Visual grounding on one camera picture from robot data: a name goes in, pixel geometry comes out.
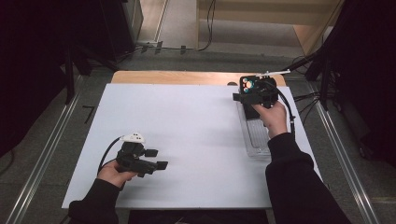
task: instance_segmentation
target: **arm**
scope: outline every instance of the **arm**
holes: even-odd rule
[[[93,182],[90,191],[82,201],[69,205],[69,224],[78,223],[119,223],[116,214],[116,200],[122,184],[137,175],[133,172],[119,173],[116,161],[106,164]]]
[[[253,107],[272,138],[272,162],[265,174],[276,223],[350,223],[314,171],[311,157],[287,132],[284,106],[277,102],[271,109]]]

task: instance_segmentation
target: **metal rail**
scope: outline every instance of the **metal rail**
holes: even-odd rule
[[[44,146],[44,149],[38,158],[37,163],[35,164],[35,168],[30,174],[28,180],[24,184],[20,195],[18,196],[18,200],[15,202],[14,207],[7,219],[8,223],[21,223],[22,219],[26,213],[27,208],[29,207],[30,202],[33,200],[35,196],[35,192],[40,184],[40,181],[46,172],[46,169],[50,163],[50,159],[58,146],[59,140],[62,137],[64,132],[64,128],[69,121],[73,110],[77,104],[81,87],[85,83],[85,79],[82,76],[78,76],[78,80],[76,81],[76,95],[72,99],[69,105],[64,106],[64,110],[62,111],[61,116],[58,118],[58,121],[55,124],[55,127],[52,130],[52,133],[49,136],[49,140],[47,144]]]
[[[318,91],[316,86],[314,86],[312,83],[308,83],[308,86],[311,91]],[[317,104],[316,107],[326,132],[329,135],[330,141],[332,142],[332,147],[334,148],[335,154],[340,162],[341,168],[343,169],[346,181],[349,184],[359,209],[361,210],[364,222],[367,224],[380,223],[370,199],[366,194],[364,186],[359,180],[359,177],[347,155],[340,136],[334,127],[330,113],[325,111],[321,104]]]

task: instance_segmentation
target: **wooden board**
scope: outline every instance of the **wooden board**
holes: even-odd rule
[[[198,0],[200,19],[206,20],[211,0]],[[329,18],[340,0],[217,0],[215,20],[316,25]]]
[[[339,0],[337,5],[331,5],[327,11],[328,16],[317,17],[316,24],[293,25],[305,55],[309,55],[315,50],[326,29],[335,24],[343,4],[344,0]]]
[[[156,83],[156,84],[199,84],[227,85],[239,83],[239,78],[252,76],[253,73],[185,72],[185,71],[119,71],[111,83]],[[286,86],[281,75],[275,75],[277,86]]]

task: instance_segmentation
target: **gray floor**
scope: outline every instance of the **gray floor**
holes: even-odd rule
[[[252,27],[262,26],[262,24],[250,25]],[[165,23],[164,26],[168,27],[166,29],[168,34],[174,34],[170,31],[173,27],[170,23]],[[207,51],[188,51],[183,55],[172,50],[161,50],[158,54],[154,50],[145,53],[137,52],[120,63],[120,68],[122,70],[259,73],[267,70],[278,71],[291,64],[293,58],[299,56],[300,53],[302,54],[301,49],[296,46],[296,39],[290,32],[290,28],[276,27],[273,24],[264,26],[274,29],[272,33],[277,33],[279,36],[256,34],[254,32],[257,31],[253,31],[254,29],[249,31],[248,28],[245,28],[248,35],[232,35],[233,38],[230,39],[229,35],[225,35],[225,32],[232,29],[238,30],[238,28],[225,29],[217,26],[214,27],[215,34],[223,35],[214,35],[214,43]],[[170,43],[171,39],[176,39],[171,35],[164,38],[164,34],[162,35],[164,43]],[[61,209],[62,201],[92,122],[92,118],[86,122],[90,110],[83,106],[98,106],[104,87],[110,82],[112,74],[108,69],[98,67],[94,69],[90,77],[82,78],[75,109],[51,155],[48,167],[37,189],[33,189],[33,199],[27,204],[20,223],[59,223],[64,218],[67,211]],[[309,93],[307,82],[297,73],[287,76],[286,80],[293,95]],[[65,91],[52,101],[23,141],[13,149],[15,160],[11,167],[0,176],[0,209],[2,210],[0,223],[6,223],[23,185],[34,170],[43,148],[46,148],[52,129],[65,109],[64,99]],[[310,100],[302,101],[297,106],[302,109],[309,102]],[[396,169],[382,161],[363,159],[359,154],[359,146],[347,127],[347,122],[331,104],[330,114],[380,222],[394,223],[396,220]],[[324,183],[329,187],[332,195],[350,220],[353,223],[364,223],[361,211],[316,109],[311,111],[304,127]],[[9,152],[0,158],[0,170],[10,161],[10,154]],[[118,213],[120,223],[126,223],[128,211],[118,210]]]

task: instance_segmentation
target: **wooden edge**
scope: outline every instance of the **wooden edge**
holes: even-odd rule
[[[111,83],[177,84],[177,85],[227,85],[239,83],[240,77],[257,73],[185,72],[185,71],[119,71]],[[274,75],[277,86],[286,86],[285,78]]]
[[[339,0],[330,16],[325,17],[326,20],[322,20],[317,25],[293,25],[294,32],[305,55],[309,55],[315,50],[326,29],[337,20],[343,4],[344,0]]]

